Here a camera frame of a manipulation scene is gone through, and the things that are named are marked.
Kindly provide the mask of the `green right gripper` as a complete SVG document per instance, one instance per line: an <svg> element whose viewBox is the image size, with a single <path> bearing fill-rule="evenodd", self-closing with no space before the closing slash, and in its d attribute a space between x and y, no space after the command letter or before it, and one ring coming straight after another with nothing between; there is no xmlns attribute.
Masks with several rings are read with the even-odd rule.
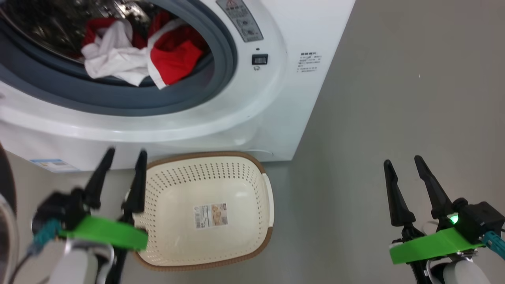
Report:
<svg viewBox="0 0 505 284"><path fill-rule="evenodd" d="M431 202L434 219L453 214L452 202L427 166L416 155L415 166L424 181ZM483 284L484 272L472 257L483 247L482 225L456 225L425 235L412 226L415 216L406 205L398 187L398 176L390 160L383 163L390 222L392 226L404 226L403 238L390 245L393 264L407 264L413 270L419 284Z"/></svg>

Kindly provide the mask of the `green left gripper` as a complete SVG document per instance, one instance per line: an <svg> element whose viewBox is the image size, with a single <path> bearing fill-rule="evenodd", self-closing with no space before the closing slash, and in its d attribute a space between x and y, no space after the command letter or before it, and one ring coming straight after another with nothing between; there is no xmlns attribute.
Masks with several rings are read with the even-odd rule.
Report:
<svg viewBox="0 0 505 284"><path fill-rule="evenodd" d="M102 188L114 156L115 148L108 148L84 188L84 202L92 209L101 208ZM109 244L126 250L146 250L148 233L135 227L133 215L144 212L147 159L146 150L141 150L134 167L135 173L130 191L122 204L123 215L119 220L85 214L76 226L63 229L59 236Z"/></svg>

